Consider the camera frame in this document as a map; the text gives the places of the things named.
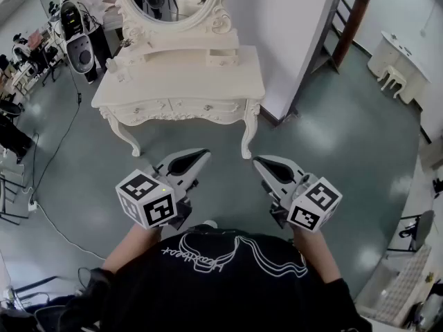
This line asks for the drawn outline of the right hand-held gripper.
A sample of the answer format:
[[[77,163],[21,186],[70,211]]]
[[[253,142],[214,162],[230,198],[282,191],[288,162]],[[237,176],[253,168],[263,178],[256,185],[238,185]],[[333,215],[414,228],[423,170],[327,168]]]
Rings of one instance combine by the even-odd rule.
[[[273,202],[270,214],[280,227],[287,223],[317,232],[335,212],[343,195],[326,178],[306,174],[287,158],[261,155],[253,164]]]

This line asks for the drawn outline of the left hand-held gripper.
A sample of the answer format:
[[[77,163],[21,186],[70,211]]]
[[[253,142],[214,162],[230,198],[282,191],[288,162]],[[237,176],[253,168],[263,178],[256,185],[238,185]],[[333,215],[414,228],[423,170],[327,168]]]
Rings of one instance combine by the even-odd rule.
[[[171,225],[178,230],[192,212],[187,192],[210,156],[209,149],[186,149],[156,167],[134,170],[116,186],[123,212],[145,229]]]

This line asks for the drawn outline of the white ornate dressing table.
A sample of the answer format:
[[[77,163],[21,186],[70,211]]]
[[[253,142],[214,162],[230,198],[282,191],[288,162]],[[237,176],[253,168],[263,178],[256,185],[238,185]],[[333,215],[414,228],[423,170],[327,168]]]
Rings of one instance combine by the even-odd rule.
[[[127,68],[132,80],[119,83],[116,73],[107,71],[91,106],[100,111],[112,131],[132,147],[132,156],[141,155],[141,146],[128,131],[149,120],[188,120],[201,118],[221,125],[230,125],[240,120],[245,123],[241,153],[251,158],[248,148],[257,132],[257,116],[265,96],[260,61],[255,46],[241,45],[237,48],[237,66],[214,67],[206,65],[208,49],[148,48],[141,54],[131,56],[123,48],[115,58],[118,71]],[[116,117],[109,107],[119,107],[145,100],[165,99],[246,100],[244,110],[234,114],[198,114],[180,111],[162,111],[141,115]]]

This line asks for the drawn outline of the small white drawer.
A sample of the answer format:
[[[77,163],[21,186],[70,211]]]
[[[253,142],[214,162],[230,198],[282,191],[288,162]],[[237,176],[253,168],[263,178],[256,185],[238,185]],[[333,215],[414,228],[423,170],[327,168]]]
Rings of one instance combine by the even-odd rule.
[[[237,49],[208,49],[206,65],[214,67],[237,66],[239,55]]]

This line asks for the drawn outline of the person's right forearm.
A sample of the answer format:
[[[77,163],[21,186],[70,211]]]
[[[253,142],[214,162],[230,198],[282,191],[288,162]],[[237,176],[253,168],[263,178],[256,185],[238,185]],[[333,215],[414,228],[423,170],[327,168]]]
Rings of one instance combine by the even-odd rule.
[[[304,258],[314,267],[324,283],[341,278],[338,266],[321,231],[310,232],[293,226],[293,243]]]

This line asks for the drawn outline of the person's left forearm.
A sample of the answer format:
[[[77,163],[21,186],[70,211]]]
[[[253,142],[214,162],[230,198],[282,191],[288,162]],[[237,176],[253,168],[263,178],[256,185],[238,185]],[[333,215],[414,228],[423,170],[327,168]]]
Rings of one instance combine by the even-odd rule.
[[[141,256],[161,240],[162,227],[145,229],[134,224],[124,239],[105,259],[102,269],[116,273],[133,259]]]

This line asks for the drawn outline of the white ornate drawer front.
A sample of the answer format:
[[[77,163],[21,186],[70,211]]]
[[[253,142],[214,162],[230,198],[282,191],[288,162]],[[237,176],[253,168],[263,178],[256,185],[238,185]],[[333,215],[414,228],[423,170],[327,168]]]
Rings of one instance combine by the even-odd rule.
[[[124,104],[119,107],[109,107],[116,117],[137,116],[144,113],[171,111],[172,107],[168,99],[145,100],[143,102]]]
[[[246,100],[169,99],[173,111],[198,114],[234,114],[244,110]]]

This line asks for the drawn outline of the person's black printed t-shirt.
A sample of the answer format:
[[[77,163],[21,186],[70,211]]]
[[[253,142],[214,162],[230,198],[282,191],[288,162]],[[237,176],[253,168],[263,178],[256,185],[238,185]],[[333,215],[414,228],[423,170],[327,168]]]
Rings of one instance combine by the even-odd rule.
[[[293,241],[201,224],[116,273],[91,271],[57,332],[372,332],[341,277],[324,283]]]

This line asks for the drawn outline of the oval white-framed mirror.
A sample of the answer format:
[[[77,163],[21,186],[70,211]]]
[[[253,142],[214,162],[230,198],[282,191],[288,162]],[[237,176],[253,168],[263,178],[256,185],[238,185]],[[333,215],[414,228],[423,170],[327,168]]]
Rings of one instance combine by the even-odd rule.
[[[152,34],[194,33],[223,35],[232,30],[230,15],[224,0],[206,0],[200,9],[180,21],[161,21],[143,12],[134,0],[117,0],[118,13],[123,17],[123,36],[137,42]]]

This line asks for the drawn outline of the white carved stool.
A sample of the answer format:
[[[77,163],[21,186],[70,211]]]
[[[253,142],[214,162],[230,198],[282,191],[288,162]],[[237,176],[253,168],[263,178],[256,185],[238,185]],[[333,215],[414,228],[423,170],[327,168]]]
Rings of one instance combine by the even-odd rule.
[[[406,78],[400,73],[394,66],[387,65],[381,72],[380,77],[377,79],[378,82],[382,81],[385,76],[388,76],[385,84],[381,87],[381,91],[384,91],[385,88],[390,85],[392,89],[396,84],[400,85],[400,88],[397,92],[394,93],[393,98],[396,99],[397,96],[406,88],[407,81]]]

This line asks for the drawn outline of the white grid panel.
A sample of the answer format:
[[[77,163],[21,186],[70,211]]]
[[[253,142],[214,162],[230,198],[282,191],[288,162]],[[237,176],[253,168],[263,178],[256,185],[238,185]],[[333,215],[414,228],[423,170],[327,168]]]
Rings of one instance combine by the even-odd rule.
[[[388,250],[355,299],[356,309],[363,317],[401,327],[411,308],[426,299],[437,276],[431,246],[417,252]]]

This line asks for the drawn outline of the white black pod-shaped robot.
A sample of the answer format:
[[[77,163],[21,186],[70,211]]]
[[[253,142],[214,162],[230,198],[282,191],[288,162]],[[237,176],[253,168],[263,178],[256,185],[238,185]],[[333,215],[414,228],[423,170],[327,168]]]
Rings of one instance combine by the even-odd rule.
[[[88,73],[94,64],[89,12],[78,0],[64,0],[60,7],[60,24],[71,66],[79,74]]]

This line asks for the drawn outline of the black metal rack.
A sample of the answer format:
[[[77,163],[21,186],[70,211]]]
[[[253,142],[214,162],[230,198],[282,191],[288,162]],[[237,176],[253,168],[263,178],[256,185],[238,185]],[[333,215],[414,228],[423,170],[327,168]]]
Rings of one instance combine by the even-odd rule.
[[[8,205],[15,203],[19,190],[24,188],[22,184],[9,180],[3,173],[0,173],[0,221],[19,226],[22,220],[28,219],[25,215],[8,211]]]

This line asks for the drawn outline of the black metal frame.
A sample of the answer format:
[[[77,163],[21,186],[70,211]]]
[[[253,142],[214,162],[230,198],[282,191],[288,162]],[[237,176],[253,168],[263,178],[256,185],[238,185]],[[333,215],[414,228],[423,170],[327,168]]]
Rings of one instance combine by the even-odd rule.
[[[336,15],[339,17],[339,19],[342,22],[346,23],[346,20],[344,20],[342,14],[338,11],[338,5],[341,1],[342,0],[332,0],[332,5],[331,8],[329,9],[325,26],[323,28],[322,33],[320,34],[318,43],[316,45],[315,51],[311,59],[310,63],[311,66],[309,67],[310,74],[315,73],[318,69],[320,69],[322,66],[326,64],[331,66],[336,72],[338,72],[338,66],[336,65],[336,61],[333,57],[335,48],[338,45],[336,45],[332,50],[329,50],[329,48],[326,47],[325,42],[330,31],[332,31],[338,37],[338,41],[340,41],[341,39],[342,33],[339,32],[338,29],[333,24],[333,20]]]

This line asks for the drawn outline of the brown wooden post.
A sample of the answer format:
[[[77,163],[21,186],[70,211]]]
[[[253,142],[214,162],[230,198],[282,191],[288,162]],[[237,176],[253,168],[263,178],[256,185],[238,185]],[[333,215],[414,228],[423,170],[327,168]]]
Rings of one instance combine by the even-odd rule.
[[[346,0],[340,0],[349,12],[347,19],[337,10],[336,14],[341,20],[344,28],[338,39],[338,43],[332,54],[332,61],[336,69],[339,69],[347,52],[354,41],[354,37],[363,21],[370,0],[354,0],[353,6],[350,7]]]

